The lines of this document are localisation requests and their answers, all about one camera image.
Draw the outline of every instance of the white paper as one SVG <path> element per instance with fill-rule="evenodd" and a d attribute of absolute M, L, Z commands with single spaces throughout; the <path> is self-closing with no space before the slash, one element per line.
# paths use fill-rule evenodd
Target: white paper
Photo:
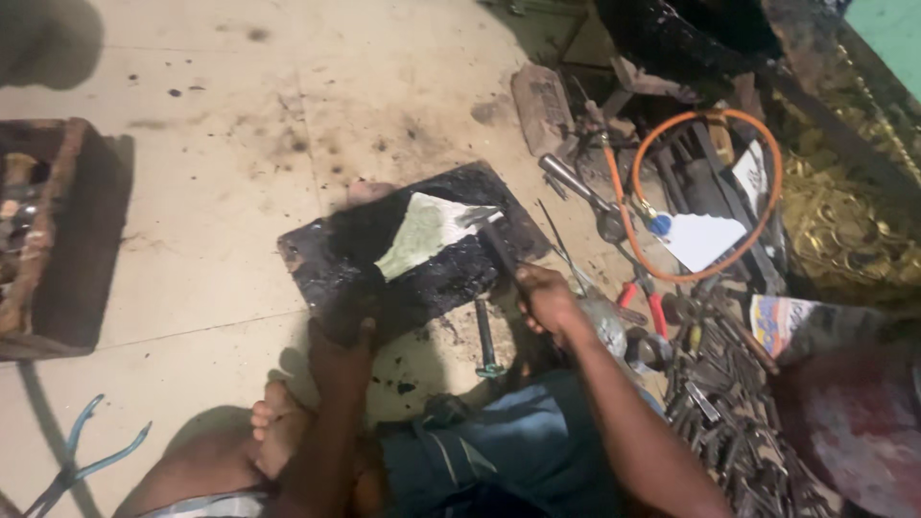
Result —
<path fill-rule="evenodd" d="M 749 148 L 742 154 L 732 174 L 736 176 L 739 185 L 748 196 L 749 207 L 755 216 L 761 215 L 762 203 L 767 197 L 769 185 L 767 184 L 767 171 L 764 168 L 764 151 L 757 140 L 753 140 Z"/>
<path fill-rule="evenodd" d="M 435 257 L 446 246 L 479 230 L 474 225 L 462 228 L 457 224 L 458 216 L 476 207 L 413 193 L 393 244 L 375 265 L 390 282 Z M 499 212 L 489 219 L 493 221 L 501 217 Z"/>
<path fill-rule="evenodd" d="M 745 227 L 735 219 L 679 214 L 671 217 L 671 229 L 661 241 L 675 259 L 697 273 L 744 235 Z"/>

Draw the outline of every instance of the red-handled pliers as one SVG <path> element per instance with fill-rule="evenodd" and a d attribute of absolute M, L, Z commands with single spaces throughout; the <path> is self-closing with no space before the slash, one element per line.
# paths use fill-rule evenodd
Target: red-handled pliers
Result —
<path fill-rule="evenodd" d="M 649 312 L 652 313 L 652 325 L 655 327 L 656 333 L 668 338 L 669 331 L 665 323 L 665 312 L 662 310 L 662 296 L 656 293 L 656 287 L 643 266 L 634 265 L 634 273 L 636 274 L 634 280 L 624 282 L 624 288 L 621 290 L 620 296 L 617 297 L 617 305 L 622 308 L 627 307 L 627 304 L 636 294 L 636 285 L 638 284 L 643 289 L 643 293 L 646 294 Z"/>

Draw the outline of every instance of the hand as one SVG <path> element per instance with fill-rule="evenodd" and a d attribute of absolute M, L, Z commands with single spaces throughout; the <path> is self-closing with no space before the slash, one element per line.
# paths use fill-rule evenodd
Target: hand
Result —
<path fill-rule="evenodd" d="M 525 290 L 525 300 L 519 300 L 525 323 L 534 333 L 549 332 L 556 345 L 566 346 L 567 328 L 587 319 L 566 280 L 555 270 L 527 263 L 519 265 L 515 277 Z"/>
<path fill-rule="evenodd" d="M 320 329 L 315 319 L 310 319 L 309 367 L 313 382 L 317 384 L 320 399 L 336 404 L 357 403 L 364 399 L 367 384 L 371 381 L 371 337 L 375 322 L 366 318 L 358 330 L 358 341 L 352 347 L 334 344 Z"/>

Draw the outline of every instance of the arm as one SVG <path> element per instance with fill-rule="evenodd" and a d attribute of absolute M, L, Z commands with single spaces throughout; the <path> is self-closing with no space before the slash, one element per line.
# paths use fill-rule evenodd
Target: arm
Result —
<path fill-rule="evenodd" d="M 731 516 L 719 488 L 691 450 L 643 400 L 598 339 L 563 276 L 523 265 L 517 277 L 528 291 L 529 304 L 521 305 L 528 326 L 551 333 L 554 342 L 576 358 L 617 479 L 643 503 L 671 516 Z"/>
<path fill-rule="evenodd" d="M 358 344 L 331 343 L 309 324 L 310 372 L 320 392 L 317 420 L 280 476 L 281 493 L 270 516 L 344 516 L 352 488 L 356 439 L 371 379 L 374 321 L 362 323 Z"/>

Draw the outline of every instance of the golden metal sculpture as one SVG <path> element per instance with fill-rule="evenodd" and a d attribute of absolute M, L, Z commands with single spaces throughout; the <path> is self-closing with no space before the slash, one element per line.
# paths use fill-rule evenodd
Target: golden metal sculpture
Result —
<path fill-rule="evenodd" d="M 906 121 L 896 131 L 844 47 L 838 58 L 821 99 L 921 188 L 921 131 Z M 783 108 L 776 129 L 786 148 L 783 220 L 794 273 L 808 277 L 828 301 L 893 307 L 919 300 L 921 248 L 907 233 L 914 222 L 873 186 L 872 171 L 844 163 L 821 128 L 779 94 L 775 100 Z"/>

